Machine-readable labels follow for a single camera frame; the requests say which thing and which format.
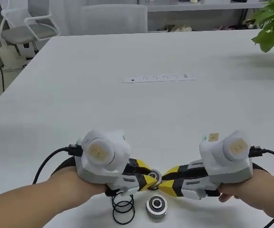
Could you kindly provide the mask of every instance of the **white shelf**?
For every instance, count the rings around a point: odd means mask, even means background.
[[[188,11],[188,10],[234,10],[234,9],[256,9],[265,6],[263,2],[240,3],[231,2],[228,4],[203,4],[190,2],[177,2],[174,4],[146,4],[148,12]]]

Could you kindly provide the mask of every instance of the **yellow label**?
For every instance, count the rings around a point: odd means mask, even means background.
[[[218,136],[219,136],[219,133],[211,133],[211,134],[209,135],[208,141],[209,141],[209,142],[218,141]]]
[[[247,149],[248,145],[243,139],[236,140],[230,145],[230,151],[234,155],[238,155]]]
[[[90,146],[90,148],[88,149],[88,154],[100,162],[104,162],[108,156],[108,153],[106,153],[104,149],[97,144],[93,144]]]

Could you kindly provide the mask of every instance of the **finger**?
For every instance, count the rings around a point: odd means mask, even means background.
[[[227,202],[228,200],[230,200],[232,197],[232,195],[229,195],[229,194],[222,194],[218,199],[221,203],[225,203]]]
[[[237,195],[238,194],[238,184],[222,184],[218,190],[221,193]]]

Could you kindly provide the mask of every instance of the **bearing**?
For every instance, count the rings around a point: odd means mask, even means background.
[[[158,189],[158,185],[161,184],[162,182],[162,175],[159,171],[157,170],[152,170],[149,174],[149,176],[155,178],[157,180],[157,182],[155,184],[153,184],[151,187],[149,187],[149,190],[155,191]]]
[[[148,214],[154,219],[162,219],[167,212],[167,200],[161,195],[153,195],[146,203]]]

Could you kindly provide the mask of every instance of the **hand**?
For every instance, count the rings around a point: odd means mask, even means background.
[[[274,218],[274,176],[265,171],[254,170],[251,179],[238,184],[223,184],[219,191],[222,193],[220,202],[227,202],[234,196]]]
[[[76,208],[92,196],[106,190],[106,185],[90,184],[80,179],[75,167],[59,170],[48,179],[47,183],[60,194],[60,198],[64,201],[64,210]]]

